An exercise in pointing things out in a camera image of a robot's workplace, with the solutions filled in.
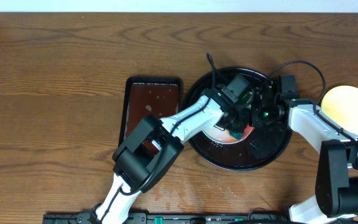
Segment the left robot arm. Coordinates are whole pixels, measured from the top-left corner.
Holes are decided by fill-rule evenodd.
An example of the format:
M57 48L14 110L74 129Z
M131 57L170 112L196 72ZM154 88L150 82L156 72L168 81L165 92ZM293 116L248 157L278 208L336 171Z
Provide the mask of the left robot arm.
M112 156L112 187L93 211L94 223L124 223L138 195L161 180L193 136L215 126L243 133L248 123L240 120L239 113L249 107L254 95L250 90L208 89L175 115L143 118Z

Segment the light green plate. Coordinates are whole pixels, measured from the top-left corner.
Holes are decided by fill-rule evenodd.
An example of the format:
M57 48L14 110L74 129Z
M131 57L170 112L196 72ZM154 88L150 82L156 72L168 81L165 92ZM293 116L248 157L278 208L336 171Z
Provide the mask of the light green plate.
M243 130L243 132L240 132L240 133L244 133L244 135L240 141L235 140L232 137L230 137L228 129L223 130L216 126L213 126L212 128L203 130L203 133L208 138L210 138L212 141L218 142L220 144L236 144L236 143L241 142L244 139L246 139L253 130L254 130L254 127L247 125L245 130Z

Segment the yellow plate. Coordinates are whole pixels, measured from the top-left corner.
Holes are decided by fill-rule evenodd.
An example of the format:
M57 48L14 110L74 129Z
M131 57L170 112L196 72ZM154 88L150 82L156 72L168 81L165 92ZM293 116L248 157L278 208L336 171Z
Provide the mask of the yellow plate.
M349 85L332 88L324 95L321 109L340 127L358 135L358 88Z

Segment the green scrub sponge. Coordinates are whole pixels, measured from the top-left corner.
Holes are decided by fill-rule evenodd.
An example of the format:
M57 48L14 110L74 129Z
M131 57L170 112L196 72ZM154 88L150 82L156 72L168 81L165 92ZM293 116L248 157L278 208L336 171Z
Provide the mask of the green scrub sponge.
M229 135L233 139L240 141L242 139L244 133L238 133L238 132L234 132L234 131L229 131Z

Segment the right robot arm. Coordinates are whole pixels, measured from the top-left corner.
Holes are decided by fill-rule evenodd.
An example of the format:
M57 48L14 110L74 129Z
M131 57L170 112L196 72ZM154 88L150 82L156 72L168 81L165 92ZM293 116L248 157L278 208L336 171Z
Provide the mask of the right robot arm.
M292 205L289 219L297 223L345 223L358 216L358 136L352 134L298 92L259 89L252 103L253 126L284 124L318 152L314 196Z

